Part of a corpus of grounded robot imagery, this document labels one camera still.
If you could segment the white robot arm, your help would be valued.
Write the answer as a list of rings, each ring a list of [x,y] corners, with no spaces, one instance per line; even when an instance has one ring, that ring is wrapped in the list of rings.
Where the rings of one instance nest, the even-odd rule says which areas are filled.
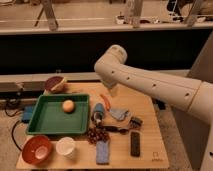
[[[108,89],[117,83],[140,91],[191,114],[210,125],[200,171],[213,171],[213,84],[199,79],[175,76],[125,65],[126,50],[112,45],[94,65],[96,74]]]

